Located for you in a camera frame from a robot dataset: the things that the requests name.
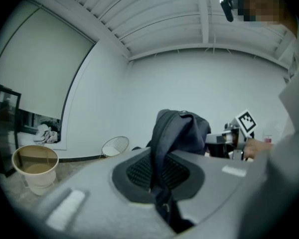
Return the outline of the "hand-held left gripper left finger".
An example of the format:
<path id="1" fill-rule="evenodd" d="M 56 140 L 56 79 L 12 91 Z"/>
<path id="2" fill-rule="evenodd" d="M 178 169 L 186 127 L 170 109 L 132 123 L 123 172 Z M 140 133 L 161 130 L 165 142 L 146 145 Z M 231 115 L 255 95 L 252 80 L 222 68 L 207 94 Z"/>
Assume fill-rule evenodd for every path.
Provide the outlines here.
<path id="1" fill-rule="evenodd" d="M 115 185 L 124 179 L 127 193 L 144 190 L 126 173 L 149 148 L 89 163 L 61 181 L 37 206 L 37 215 L 61 239 L 171 239 L 174 230 L 152 203 L 128 199 Z"/>

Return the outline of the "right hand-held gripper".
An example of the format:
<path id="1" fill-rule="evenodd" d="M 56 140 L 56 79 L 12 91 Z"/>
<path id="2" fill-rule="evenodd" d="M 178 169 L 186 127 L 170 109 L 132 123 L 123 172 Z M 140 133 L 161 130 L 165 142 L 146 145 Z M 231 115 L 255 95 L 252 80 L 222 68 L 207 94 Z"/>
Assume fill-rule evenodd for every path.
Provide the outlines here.
<path id="1" fill-rule="evenodd" d="M 257 126 L 251 113 L 244 110 L 225 125 L 225 131 L 208 134 L 205 142 L 207 144 L 232 144 L 235 149 L 243 150 Z"/>

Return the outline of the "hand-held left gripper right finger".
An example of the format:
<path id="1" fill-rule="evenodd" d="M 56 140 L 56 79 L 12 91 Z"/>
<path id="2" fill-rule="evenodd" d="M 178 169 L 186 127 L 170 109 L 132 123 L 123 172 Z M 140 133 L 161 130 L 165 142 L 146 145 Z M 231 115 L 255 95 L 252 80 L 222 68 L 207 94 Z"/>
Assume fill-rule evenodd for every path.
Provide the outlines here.
<path id="1" fill-rule="evenodd" d="M 267 156 L 253 162 L 184 151 L 153 156 L 152 193 L 169 225 L 196 225 L 221 208 Z"/>

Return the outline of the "dark navy bag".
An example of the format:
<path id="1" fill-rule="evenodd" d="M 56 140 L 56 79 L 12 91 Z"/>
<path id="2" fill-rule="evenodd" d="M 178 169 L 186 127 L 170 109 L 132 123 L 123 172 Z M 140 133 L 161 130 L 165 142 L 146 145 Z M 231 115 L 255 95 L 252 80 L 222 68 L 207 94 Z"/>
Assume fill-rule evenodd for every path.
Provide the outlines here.
<path id="1" fill-rule="evenodd" d="M 150 192 L 155 199 L 156 211 L 177 234 L 192 227 L 192 223 L 179 213 L 172 192 L 163 178 L 164 162 L 167 154 L 174 150 L 204 156 L 209 133 L 209 122 L 195 113 L 165 109 L 158 112 L 151 140 L 147 144 L 153 168 Z"/>

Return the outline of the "person's right hand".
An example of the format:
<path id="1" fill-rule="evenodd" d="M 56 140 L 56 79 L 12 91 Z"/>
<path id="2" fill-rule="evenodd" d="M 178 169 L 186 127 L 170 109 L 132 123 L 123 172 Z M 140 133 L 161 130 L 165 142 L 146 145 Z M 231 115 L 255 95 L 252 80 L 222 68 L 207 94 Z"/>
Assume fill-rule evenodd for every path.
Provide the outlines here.
<path id="1" fill-rule="evenodd" d="M 249 138 L 244 147 L 244 158 L 254 159 L 260 152 L 271 150 L 273 147 L 274 145 L 272 143 Z"/>

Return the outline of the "round beige side table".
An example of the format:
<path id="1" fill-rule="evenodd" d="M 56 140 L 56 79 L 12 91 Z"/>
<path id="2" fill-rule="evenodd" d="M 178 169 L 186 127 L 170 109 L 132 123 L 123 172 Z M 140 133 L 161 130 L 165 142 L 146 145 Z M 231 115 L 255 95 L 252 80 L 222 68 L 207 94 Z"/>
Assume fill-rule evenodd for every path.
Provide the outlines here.
<path id="1" fill-rule="evenodd" d="M 41 145 L 23 146 L 14 152 L 11 161 L 35 195 L 42 196 L 54 186 L 59 157 L 53 149 Z"/>

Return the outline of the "person's white shirt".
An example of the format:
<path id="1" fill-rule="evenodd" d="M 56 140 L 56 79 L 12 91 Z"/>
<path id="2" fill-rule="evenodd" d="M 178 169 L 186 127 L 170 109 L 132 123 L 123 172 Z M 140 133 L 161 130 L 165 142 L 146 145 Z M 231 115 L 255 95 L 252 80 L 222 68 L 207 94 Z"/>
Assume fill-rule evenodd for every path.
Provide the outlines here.
<path id="1" fill-rule="evenodd" d="M 289 76 L 279 95 L 288 112 L 284 133 L 254 158 L 266 153 L 265 177 L 246 204 L 238 239 L 299 239 L 299 25 Z"/>

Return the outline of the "black glass-door cabinet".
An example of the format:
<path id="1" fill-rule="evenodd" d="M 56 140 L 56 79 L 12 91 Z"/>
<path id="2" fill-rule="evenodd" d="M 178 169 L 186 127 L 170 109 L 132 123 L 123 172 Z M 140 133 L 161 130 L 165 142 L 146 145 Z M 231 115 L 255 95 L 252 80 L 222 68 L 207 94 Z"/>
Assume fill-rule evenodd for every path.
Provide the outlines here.
<path id="1" fill-rule="evenodd" d="M 12 156 L 18 149 L 17 120 L 21 94 L 0 85 L 0 174 L 15 172 Z"/>

